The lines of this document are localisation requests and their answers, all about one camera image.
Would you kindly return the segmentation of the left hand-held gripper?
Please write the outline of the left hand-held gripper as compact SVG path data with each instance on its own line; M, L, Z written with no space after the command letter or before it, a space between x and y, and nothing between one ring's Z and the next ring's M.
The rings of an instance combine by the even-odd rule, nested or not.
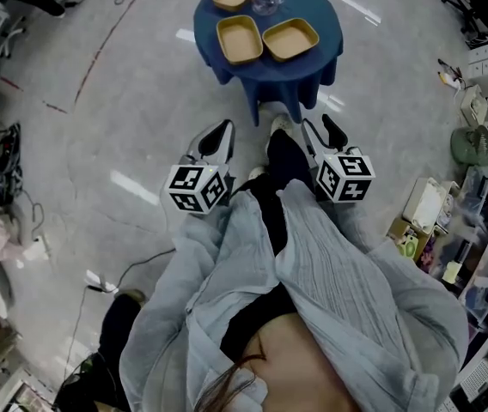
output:
M187 214L207 215L226 205L235 178L229 173L235 142L235 126L224 119L196 135L189 149L172 165L166 193L174 206ZM222 152L217 152L222 143Z

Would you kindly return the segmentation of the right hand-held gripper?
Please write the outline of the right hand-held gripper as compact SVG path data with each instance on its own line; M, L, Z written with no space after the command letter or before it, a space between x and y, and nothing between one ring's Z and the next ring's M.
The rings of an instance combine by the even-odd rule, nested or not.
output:
M348 136L327 114L323 114L321 119L328 133L328 147L344 149L348 144ZM362 201L375 179L370 158L363 154L359 147L326 152L320 134L306 118L302 121L302 135L308 152L316 164L313 179L317 201L331 203Z

